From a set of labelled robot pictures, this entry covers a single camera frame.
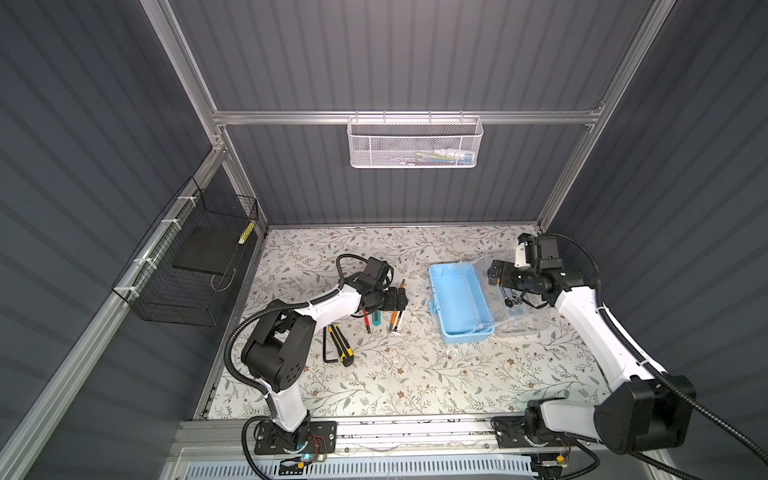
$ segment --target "metal enclosure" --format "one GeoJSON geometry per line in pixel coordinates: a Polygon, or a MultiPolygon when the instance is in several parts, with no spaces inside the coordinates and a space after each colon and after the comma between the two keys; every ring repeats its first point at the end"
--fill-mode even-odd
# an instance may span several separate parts
{"type": "MultiPolygon", "coordinates": [[[[314,111],[598,108],[650,2],[170,6],[215,108],[227,111],[221,124],[240,123],[226,113],[304,111],[307,125],[320,123],[314,111]]],[[[274,226],[537,220],[584,124],[481,119],[477,167],[445,171],[355,171],[340,127],[227,130],[274,226]]]]}
{"type": "MultiPolygon", "coordinates": [[[[766,25],[765,2],[678,2],[550,227],[595,255],[605,302],[632,336],[761,445],[766,25]]],[[[696,413],[670,454],[703,478],[764,476],[762,462],[696,413]]]]}

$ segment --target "metal grille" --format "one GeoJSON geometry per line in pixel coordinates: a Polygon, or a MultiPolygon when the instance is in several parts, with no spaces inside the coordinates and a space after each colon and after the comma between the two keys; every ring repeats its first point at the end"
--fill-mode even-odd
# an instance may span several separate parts
{"type": "Polygon", "coordinates": [[[174,258],[197,227],[242,234],[257,219],[256,199],[197,190],[173,220],[163,220],[164,232],[150,253],[132,262],[141,263],[135,279],[128,285],[113,286],[139,318],[152,322],[215,326],[237,299],[237,288],[230,289],[235,276],[246,266],[252,242],[257,235],[238,243],[223,275],[194,272],[173,266],[174,258]]]}
{"type": "MultiPolygon", "coordinates": [[[[278,460],[255,460],[262,472],[271,478],[277,474],[278,460]]],[[[329,458],[305,468],[302,475],[291,478],[391,478],[430,475],[523,475],[536,477],[531,459],[522,455],[420,455],[414,457],[329,458]]],[[[258,478],[246,462],[192,462],[187,478],[216,480],[258,478]]]]}
{"type": "Polygon", "coordinates": [[[482,139],[480,118],[378,123],[350,117],[349,163],[355,168],[472,168],[482,139]]]}

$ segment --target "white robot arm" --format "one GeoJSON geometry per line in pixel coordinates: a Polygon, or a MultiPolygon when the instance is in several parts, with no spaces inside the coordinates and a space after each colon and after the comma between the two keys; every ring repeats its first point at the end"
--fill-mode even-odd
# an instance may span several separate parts
{"type": "Polygon", "coordinates": [[[408,303],[404,289],[389,286],[394,269],[386,261],[343,254],[336,259],[336,267],[337,288],[302,303],[272,301],[264,310],[243,321],[224,348],[227,371],[236,380],[264,394],[276,431],[284,448],[289,450],[303,445],[310,428],[310,414],[303,405],[296,381],[306,365],[313,335],[362,309],[369,312],[404,310],[408,303]],[[365,262],[365,269],[345,278],[339,261],[346,257],[365,262]],[[257,320],[240,356],[253,377],[250,378],[235,368],[231,356],[237,337],[257,320]],[[275,337],[286,332],[288,335],[283,340],[275,337]]]}
{"type": "MultiPolygon", "coordinates": [[[[555,234],[526,234],[518,241],[514,263],[494,260],[488,282],[537,293],[556,307],[592,351],[611,390],[599,405],[567,399],[530,401],[526,438],[542,440],[566,432],[597,439],[618,454],[682,445],[692,408],[652,375],[652,370],[665,374],[663,366],[640,348],[598,299],[597,285],[593,289],[581,272],[564,268],[555,234]]],[[[665,381],[689,397],[696,395],[684,376],[668,376],[665,381]]]]}

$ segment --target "blue tray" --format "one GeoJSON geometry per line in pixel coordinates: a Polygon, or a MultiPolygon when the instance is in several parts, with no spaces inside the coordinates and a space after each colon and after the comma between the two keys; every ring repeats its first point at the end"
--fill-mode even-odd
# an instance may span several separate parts
{"type": "Polygon", "coordinates": [[[470,263],[432,265],[429,279],[432,281],[429,312],[440,319],[443,342],[481,342],[494,332],[491,311],[470,263]]]}

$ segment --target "orange pen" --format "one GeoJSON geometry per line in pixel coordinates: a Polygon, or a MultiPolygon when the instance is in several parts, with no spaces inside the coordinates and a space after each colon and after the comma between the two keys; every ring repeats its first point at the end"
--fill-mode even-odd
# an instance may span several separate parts
{"type": "MultiPolygon", "coordinates": [[[[402,285],[400,285],[400,288],[406,288],[406,279],[402,279],[402,285]]],[[[392,321],[389,322],[390,332],[395,329],[395,320],[397,320],[397,313],[398,313],[397,310],[392,312],[392,321]]]]}

